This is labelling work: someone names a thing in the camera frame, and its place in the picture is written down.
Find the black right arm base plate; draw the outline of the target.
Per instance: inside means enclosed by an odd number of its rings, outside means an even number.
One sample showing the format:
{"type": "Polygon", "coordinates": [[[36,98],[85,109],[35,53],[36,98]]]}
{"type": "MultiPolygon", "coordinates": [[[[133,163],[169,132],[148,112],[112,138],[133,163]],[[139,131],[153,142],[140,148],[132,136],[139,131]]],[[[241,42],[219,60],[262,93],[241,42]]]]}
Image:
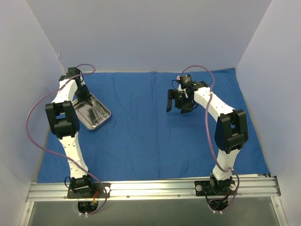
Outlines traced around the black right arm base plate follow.
{"type": "Polygon", "coordinates": [[[227,196],[234,195],[236,184],[233,179],[222,181],[199,180],[194,181],[196,196],[227,196]]]}

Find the stainless steel instrument tray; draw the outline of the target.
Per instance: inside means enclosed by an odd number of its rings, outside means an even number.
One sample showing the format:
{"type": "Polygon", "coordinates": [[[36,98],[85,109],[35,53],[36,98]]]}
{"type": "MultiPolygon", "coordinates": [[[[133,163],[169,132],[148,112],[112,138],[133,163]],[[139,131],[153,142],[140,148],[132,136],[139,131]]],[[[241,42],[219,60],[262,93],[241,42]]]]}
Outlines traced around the stainless steel instrument tray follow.
{"type": "Polygon", "coordinates": [[[88,130],[98,129],[111,117],[110,110],[93,95],[84,102],[75,99],[72,104],[78,119],[88,130]]]}

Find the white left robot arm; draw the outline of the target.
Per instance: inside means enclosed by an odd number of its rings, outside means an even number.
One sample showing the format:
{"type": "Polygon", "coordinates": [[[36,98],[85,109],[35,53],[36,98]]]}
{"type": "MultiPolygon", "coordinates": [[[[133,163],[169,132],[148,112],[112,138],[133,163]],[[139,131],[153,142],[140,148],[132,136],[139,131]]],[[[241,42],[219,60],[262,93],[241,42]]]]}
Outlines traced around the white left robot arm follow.
{"type": "Polygon", "coordinates": [[[73,97],[78,94],[87,94],[88,89],[80,75],[81,71],[69,68],[66,75],[59,79],[59,88],[56,97],[50,104],[45,105],[45,111],[52,134],[56,135],[61,143],[70,168],[69,189],[80,193],[83,197],[94,194],[95,185],[89,170],[84,162],[79,146],[79,119],[72,104],[73,97]]]}

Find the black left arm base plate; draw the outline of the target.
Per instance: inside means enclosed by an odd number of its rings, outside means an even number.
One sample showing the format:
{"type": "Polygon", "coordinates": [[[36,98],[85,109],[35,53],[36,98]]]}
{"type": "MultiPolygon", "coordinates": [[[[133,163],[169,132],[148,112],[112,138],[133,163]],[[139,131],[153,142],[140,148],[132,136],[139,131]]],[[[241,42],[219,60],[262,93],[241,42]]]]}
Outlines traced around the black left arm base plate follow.
{"type": "Polygon", "coordinates": [[[106,192],[107,194],[105,194],[105,191],[103,189],[103,187],[98,183],[98,182],[94,182],[94,186],[93,188],[83,188],[83,189],[79,189],[79,190],[71,190],[70,188],[68,189],[68,193],[67,193],[67,198],[68,199],[92,199],[92,198],[109,198],[110,196],[110,183],[103,183],[104,187],[106,188],[106,192]]]}

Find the steel surgical forceps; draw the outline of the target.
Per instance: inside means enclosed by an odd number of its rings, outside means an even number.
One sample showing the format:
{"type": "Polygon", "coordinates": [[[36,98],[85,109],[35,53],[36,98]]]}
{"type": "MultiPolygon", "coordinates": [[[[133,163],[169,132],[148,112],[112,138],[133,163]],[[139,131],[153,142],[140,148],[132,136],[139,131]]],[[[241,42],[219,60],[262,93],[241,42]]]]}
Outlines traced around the steel surgical forceps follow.
{"type": "Polygon", "coordinates": [[[92,100],[92,106],[93,106],[93,113],[95,115],[95,118],[97,120],[102,120],[105,115],[103,114],[103,111],[101,109],[101,107],[99,106],[98,102],[95,100],[92,100]]]}

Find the blue surgical drape cloth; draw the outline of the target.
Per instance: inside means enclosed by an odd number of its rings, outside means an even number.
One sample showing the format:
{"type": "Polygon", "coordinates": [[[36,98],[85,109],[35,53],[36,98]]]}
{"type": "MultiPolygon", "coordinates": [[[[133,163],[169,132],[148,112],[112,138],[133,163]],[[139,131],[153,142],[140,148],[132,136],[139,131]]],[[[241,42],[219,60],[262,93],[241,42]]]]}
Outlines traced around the blue surgical drape cloth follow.
{"type": "MultiPolygon", "coordinates": [[[[85,76],[90,92],[110,111],[97,130],[81,123],[79,144],[90,172],[101,181],[158,180],[207,177],[215,162],[209,150],[205,110],[198,106],[180,114],[167,113],[167,91],[180,73],[95,73],[85,76]]],[[[213,71],[214,93],[247,115],[249,140],[240,150],[234,170],[270,173],[240,90],[234,68],[213,71]]],[[[67,160],[45,153],[38,183],[58,183],[70,175],[67,160]]]]}

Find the steel hemostat clamp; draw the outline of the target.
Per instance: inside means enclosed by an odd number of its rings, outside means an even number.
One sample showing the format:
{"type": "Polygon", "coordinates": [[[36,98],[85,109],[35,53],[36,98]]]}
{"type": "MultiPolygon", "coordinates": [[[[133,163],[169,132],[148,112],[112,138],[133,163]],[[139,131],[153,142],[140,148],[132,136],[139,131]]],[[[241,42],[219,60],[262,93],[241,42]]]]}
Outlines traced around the steel hemostat clamp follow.
{"type": "Polygon", "coordinates": [[[100,118],[107,118],[108,117],[108,113],[106,112],[106,110],[102,107],[102,104],[99,101],[95,102],[98,106],[99,109],[99,114],[100,114],[100,118]]]}

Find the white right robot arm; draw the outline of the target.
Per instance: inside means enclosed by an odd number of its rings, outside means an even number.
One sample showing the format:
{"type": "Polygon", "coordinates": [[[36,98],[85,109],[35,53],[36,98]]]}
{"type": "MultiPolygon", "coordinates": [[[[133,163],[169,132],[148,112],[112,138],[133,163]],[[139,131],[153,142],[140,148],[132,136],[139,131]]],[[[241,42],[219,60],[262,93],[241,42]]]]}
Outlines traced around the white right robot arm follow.
{"type": "Polygon", "coordinates": [[[234,173],[234,163],[240,150],[248,141],[246,113],[236,110],[224,103],[204,82],[188,82],[179,84],[178,89],[167,91],[166,111],[172,110],[172,105],[181,110],[181,114],[190,113],[194,105],[205,109],[205,127],[210,151],[215,161],[211,173],[209,189],[214,194],[220,194],[230,182],[234,173]],[[218,154],[214,153],[209,132],[208,116],[216,121],[214,140],[218,154]]]}

